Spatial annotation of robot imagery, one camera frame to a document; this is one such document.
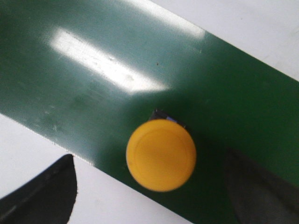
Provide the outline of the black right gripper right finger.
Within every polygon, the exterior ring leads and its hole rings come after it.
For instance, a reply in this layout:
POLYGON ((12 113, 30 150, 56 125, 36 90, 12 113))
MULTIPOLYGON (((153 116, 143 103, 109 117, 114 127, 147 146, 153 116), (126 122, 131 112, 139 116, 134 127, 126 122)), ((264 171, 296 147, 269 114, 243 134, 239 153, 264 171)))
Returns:
POLYGON ((227 150, 224 176, 238 223, 299 222, 299 188, 264 169, 240 151, 227 150))

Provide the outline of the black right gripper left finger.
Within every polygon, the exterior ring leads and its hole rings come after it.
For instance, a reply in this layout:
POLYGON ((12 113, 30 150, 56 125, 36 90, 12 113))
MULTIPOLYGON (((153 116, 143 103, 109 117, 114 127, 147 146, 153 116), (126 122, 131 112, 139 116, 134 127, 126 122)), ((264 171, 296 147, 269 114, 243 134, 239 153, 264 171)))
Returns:
POLYGON ((73 155, 66 154, 0 200, 2 224, 66 224, 78 193, 73 155))

